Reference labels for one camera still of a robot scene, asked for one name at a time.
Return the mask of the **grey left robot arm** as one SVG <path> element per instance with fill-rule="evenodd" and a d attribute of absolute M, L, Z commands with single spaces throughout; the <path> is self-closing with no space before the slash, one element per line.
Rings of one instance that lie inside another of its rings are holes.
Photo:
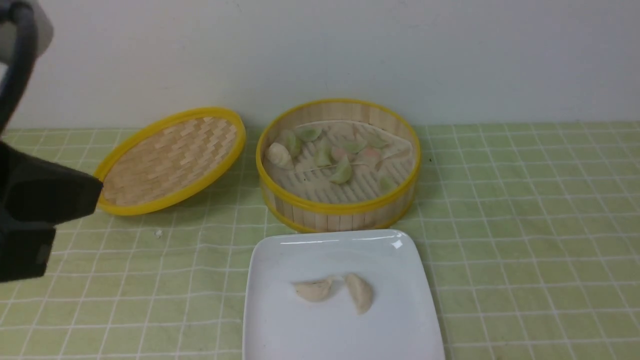
<path fill-rule="evenodd" d="M 37 0 L 0 5 L 0 125 L 4 132 L 25 94 L 54 28 Z M 94 213 L 103 183 L 83 171 L 0 144 L 0 281 L 45 275 L 57 226 Z"/>

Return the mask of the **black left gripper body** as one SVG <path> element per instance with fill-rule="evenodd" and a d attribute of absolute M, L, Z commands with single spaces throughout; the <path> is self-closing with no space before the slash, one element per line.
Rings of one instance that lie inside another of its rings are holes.
<path fill-rule="evenodd" d="M 45 275 L 57 230 L 42 222 L 5 222 L 0 226 L 0 282 Z"/>

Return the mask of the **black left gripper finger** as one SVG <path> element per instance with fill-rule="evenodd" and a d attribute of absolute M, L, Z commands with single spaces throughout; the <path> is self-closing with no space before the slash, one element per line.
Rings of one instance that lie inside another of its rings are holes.
<path fill-rule="evenodd" d="M 0 147 L 1 214 L 20 223 L 68 223 L 95 212 L 103 183 L 93 175 Z"/>

